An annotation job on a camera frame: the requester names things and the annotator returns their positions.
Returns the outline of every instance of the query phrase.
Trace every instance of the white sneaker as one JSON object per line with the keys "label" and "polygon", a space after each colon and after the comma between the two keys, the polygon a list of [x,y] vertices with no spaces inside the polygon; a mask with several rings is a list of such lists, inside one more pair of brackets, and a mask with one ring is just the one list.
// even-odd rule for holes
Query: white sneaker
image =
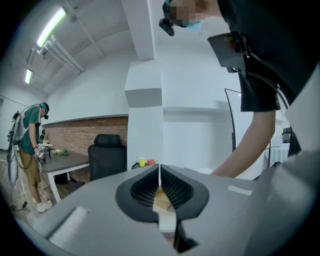
{"label": "white sneaker", "polygon": [[40,213],[43,213],[45,210],[48,210],[51,207],[52,207],[52,202],[50,200],[36,204],[36,208]]}
{"label": "white sneaker", "polygon": [[44,194],[44,195],[40,195],[40,200],[42,202],[48,201],[48,197]]}

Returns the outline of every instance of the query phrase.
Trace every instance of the green t-shirt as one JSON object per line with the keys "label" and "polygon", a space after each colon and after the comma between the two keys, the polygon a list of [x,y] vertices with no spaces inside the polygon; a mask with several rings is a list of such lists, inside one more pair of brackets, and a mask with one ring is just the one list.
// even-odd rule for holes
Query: green t-shirt
{"label": "green t-shirt", "polygon": [[[23,119],[24,128],[27,128],[29,124],[35,124],[35,140],[37,144],[39,140],[39,126],[41,125],[40,118],[41,108],[39,106],[32,106],[25,112]],[[35,153],[30,140],[29,130],[26,131],[19,145],[24,152],[30,155]]]}

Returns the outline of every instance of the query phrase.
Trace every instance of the white table leg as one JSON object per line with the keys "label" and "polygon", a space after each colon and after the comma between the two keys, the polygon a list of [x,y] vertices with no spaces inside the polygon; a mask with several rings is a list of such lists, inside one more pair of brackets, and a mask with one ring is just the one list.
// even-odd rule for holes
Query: white table leg
{"label": "white table leg", "polygon": [[61,201],[61,198],[60,198],[60,195],[57,190],[55,178],[54,178],[53,174],[50,172],[48,172],[48,179],[49,179],[50,187],[51,187],[52,193],[54,195],[54,198],[55,198],[56,202],[59,203]]}

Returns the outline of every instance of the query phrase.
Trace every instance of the khaki shorts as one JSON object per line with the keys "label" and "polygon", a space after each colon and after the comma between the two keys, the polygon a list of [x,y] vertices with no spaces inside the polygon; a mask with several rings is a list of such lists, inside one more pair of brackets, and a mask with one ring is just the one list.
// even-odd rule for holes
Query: khaki shorts
{"label": "khaki shorts", "polygon": [[23,168],[27,168],[24,169],[24,172],[26,174],[26,178],[28,179],[28,184],[37,185],[40,183],[38,161],[31,154],[22,151],[21,147],[19,147],[19,153]]}

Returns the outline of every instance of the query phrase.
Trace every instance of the ceiling light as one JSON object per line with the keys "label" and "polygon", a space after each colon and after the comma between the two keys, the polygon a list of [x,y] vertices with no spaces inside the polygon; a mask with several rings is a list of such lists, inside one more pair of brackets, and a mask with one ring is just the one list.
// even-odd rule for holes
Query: ceiling light
{"label": "ceiling light", "polygon": [[30,83],[31,75],[32,75],[32,71],[30,69],[27,69],[25,73],[25,79],[24,79],[26,84]]}
{"label": "ceiling light", "polygon": [[55,28],[55,26],[58,24],[58,22],[66,15],[66,12],[63,8],[60,8],[55,15],[50,19],[48,24],[45,26],[43,31],[41,32],[38,40],[36,41],[36,44],[39,47],[42,47],[47,39],[47,37],[50,35],[51,31]]}

